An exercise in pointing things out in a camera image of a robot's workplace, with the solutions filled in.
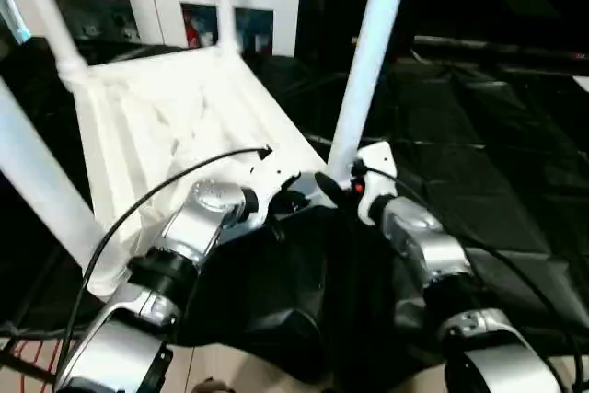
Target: black cable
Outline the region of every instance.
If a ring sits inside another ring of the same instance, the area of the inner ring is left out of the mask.
[[[505,257],[501,252],[490,248],[489,246],[475,241],[471,238],[462,238],[456,236],[457,239],[463,240],[469,244],[472,244],[475,249],[481,249],[487,252],[496,260],[502,262],[508,269],[510,269],[526,286],[528,289],[534,293],[536,298],[544,305],[544,308],[550,313],[554,321],[559,324],[559,330],[564,337],[564,340],[567,342],[567,346],[572,351],[572,358],[574,360],[574,383],[572,385],[572,391],[575,393],[583,393],[583,382],[584,382],[584,369],[583,369],[583,359],[581,356],[581,350],[577,345],[576,340],[572,336],[572,333],[569,329],[569,326],[566,323],[566,320],[563,316],[559,313],[557,308],[554,304],[548,299],[546,295],[537,287],[537,285],[519,268],[517,267],[509,258]]]
[[[387,174],[384,170],[369,168],[367,165],[364,164],[364,162],[362,160],[354,161],[353,168],[352,168],[352,175],[363,176],[366,174],[366,172],[374,172],[375,174],[378,174],[378,175],[381,175],[387,179],[390,179],[393,183],[399,185],[401,188],[403,188],[405,191],[407,191],[415,200],[417,200],[418,202],[423,204],[423,206],[425,206],[426,208],[429,206],[429,204],[423,199],[423,197],[419,193],[414,191],[411,188],[411,186],[408,185],[407,183],[405,183],[403,180],[398,179],[397,177],[393,177],[390,174]]]
[[[397,179],[382,170],[369,168],[368,166],[366,166],[364,164],[364,162],[362,160],[356,160],[356,162],[354,162],[353,169],[352,169],[353,175],[355,175],[356,173],[359,175],[363,175],[366,171],[374,172],[375,174],[379,174],[383,177],[390,179],[395,184],[400,185],[403,189],[408,191],[413,197],[415,197],[417,199],[418,202],[421,202],[425,207],[428,207],[427,202],[416,191],[414,191],[409,185],[404,183],[402,180]],[[490,247],[488,247],[488,246],[486,246],[476,240],[473,240],[471,238],[461,238],[460,236],[456,236],[456,235],[455,235],[455,237],[459,240],[463,239],[464,242],[466,242],[468,244],[472,244],[475,249],[481,249],[481,250],[487,252],[489,255],[491,255],[496,260],[502,262],[509,270],[511,270],[515,274],[515,276],[517,276],[532,291],[532,293],[536,296],[536,298],[540,301],[540,303],[544,305],[544,308],[547,309],[547,311],[550,313],[552,318],[556,321],[557,324],[559,324],[559,330],[562,333],[565,341],[567,342],[567,346],[572,351],[572,358],[574,360],[574,368],[575,368],[575,381],[574,381],[574,384],[572,385],[572,391],[574,393],[583,393],[584,370],[583,370],[583,359],[581,356],[581,351],[580,351],[579,346],[577,345],[577,342],[574,339],[574,337],[569,329],[569,326],[566,323],[566,320],[559,313],[559,311],[554,306],[554,304],[552,304],[552,302],[544,295],[544,293],[542,293],[542,291],[537,287],[537,285],[521,269],[519,269],[509,258],[505,257],[501,252],[499,252],[493,248],[490,248]],[[475,271],[476,274],[480,275],[480,273],[477,272],[477,270],[474,269],[474,267],[473,267],[473,270]],[[557,373],[556,370],[554,370],[554,367],[551,366],[551,364],[549,364],[549,369],[553,374]],[[559,383],[559,385],[563,386],[564,383],[562,382],[562,379],[556,375],[555,375],[555,377],[557,378],[557,382]]]
[[[92,272],[94,271],[94,268],[96,267],[96,264],[98,262],[98,259],[100,258],[100,254],[102,253],[102,251],[104,250],[104,248],[107,246],[107,244],[109,243],[110,239],[112,238],[112,236],[115,234],[115,232],[117,231],[117,229],[119,229],[119,227],[121,227],[121,225],[124,223],[124,221],[129,218],[129,216],[131,216],[131,214],[133,212],[135,212],[144,202],[146,202],[147,200],[149,200],[152,196],[154,196],[156,193],[158,193],[159,191],[161,191],[162,189],[164,189],[166,186],[168,186],[169,184],[173,183],[174,181],[177,181],[179,179],[181,179],[182,177],[190,174],[191,172],[203,168],[207,165],[210,165],[211,163],[221,160],[223,158],[227,158],[229,156],[236,156],[239,154],[249,154],[249,153],[258,153],[260,154],[260,156],[266,156],[271,152],[271,149],[269,147],[256,147],[256,148],[248,148],[248,149],[237,149],[235,151],[231,151],[228,152],[226,154],[221,154],[219,156],[214,156],[212,158],[209,158],[208,160],[202,161],[201,163],[194,165],[190,168],[187,168],[183,171],[181,171],[180,173],[174,175],[173,177],[170,177],[169,179],[166,179],[165,181],[161,182],[160,184],[158,184],[157,186],[155,186],[152,190],[150,190],[148,193],[146,193],[143,197],[141,197],[139,200],[137,200],[128,210],[127,212],[125,212],[113,225],[112,227],[109,229],[109,231],[104,235],[104,237],[102,237],[102,239],[99,241],[99,243],[97,244],[94,253],[92,254],[92,257],[90,258],[90,262],[88,263],[88,266],[86,268],[86,271],[84,272],[84,277],[82,278],[82,286],[80,287],[79,292],[77,293],[77,297],[75,299],[74,302],[74,307],[72,308],[72,313],[70,314],[70,318],[67,322],[67,327],[65,328],[65,333],[64,333],[64,342],[62,344],[62,349],[60,351],[59,354],[59,359],[58,359],[58,363],[57,363],[57,370],[55,373],[59,374],[61,372],[61,370],[63,369],[63,365],[65,362],[65,357],[69,351],[69,347],[70,344],[72,342],[72,334],[74,331],[74,327],[75,327],[75,317],[77,316],[77,311],[80,308],[80,305],[82,303],[82,298],[84,297],[84,292],[87,289],[88,283],[90,281],[90,276],[92,275]]]

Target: metal bar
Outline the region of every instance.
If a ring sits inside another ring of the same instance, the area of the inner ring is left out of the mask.
[[[348,86],[329,151],[328,174],[336,181],[350,178],[376,81],[401,0],[368,0]]]
[[[40,382],[49,384],[55,383],[55,375],[47,370],[43,370],[36,365],[27,363],[10,352],[0,352],[0,364],[12,368],[23,375],[37,379]]]

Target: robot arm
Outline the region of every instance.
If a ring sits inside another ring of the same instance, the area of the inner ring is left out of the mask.
[[[184,313],[221,231],[237,223],[249,228],[262,225],[272,196],[298,172],[271,153],[252,170],[253,189],[212,180],[195,183],[153,247],[129,262],[131,277],[70,352],[54,391],[160,391],[172,359],[167,337]]]
[[[359,157],[396,175],[388,144],[367,146]],[[364,175],[359,216],[376,225],[411,266],[445,352],[448,391],[559,392],[546,364],[482,290],[456,238],[427,209],[398,197],[391,183],[382,191],[380,180],[374,172]]]

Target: black mat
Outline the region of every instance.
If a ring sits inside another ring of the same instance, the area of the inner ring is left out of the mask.
[[[101,63],[129,49],[86,44],[81,51]],[[248,62],[325,156],[345,75],[280,57]],[[0,64],[0,73],[87,198],[74,103],[55,76],[44,41],[20,48]],[[589,162],[582,118],[588,97],[565,77],[397,64],[383,70],[364,140],[392,144],[399,176],[453,232],[514,260],[570,321],[585,351]],[[0,189],[11,208],[6,225],[29,227],[26,233],[5,229],[0,286],[6,302],[0,319],[10,319],[30,275],[59,246],[8,183]],[[363,389],[366,379],[379,389],[437,364],[439,352],[423,329],[422,301],[386,245],[367,239],[362,227],[341,214],[300,216],[282,225],[286,243],[269,230],[219,249],[179,343],[223,341],[301,379],[334,369],[347,386]],[[538,349],[570,353],[534,296],[501,263],[469,251]],[[79,270],[63,255],[23,327],[61,327],[78,282]],[[89,295],[83,316],[91,318],[98,306]],[[354,367],[365,373],[360,386]]]

